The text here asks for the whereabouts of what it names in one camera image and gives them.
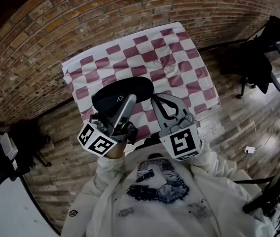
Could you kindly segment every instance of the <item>white hoodie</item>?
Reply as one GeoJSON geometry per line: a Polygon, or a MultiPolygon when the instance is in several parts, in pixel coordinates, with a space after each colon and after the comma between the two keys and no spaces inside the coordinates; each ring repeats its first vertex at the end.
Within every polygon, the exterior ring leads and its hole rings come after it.
{"type": "Polygon", "coordinates": [[[172,160],[162,144],[98,159],[93,179],[77,196],[61,237],[262,237],[273,225],[261,209],[245,214],[251,200],[234,183],[236,163],[203,142],[203,153],[172,160]],[[163,158],[147,160],[153,153],[163,158]]]}

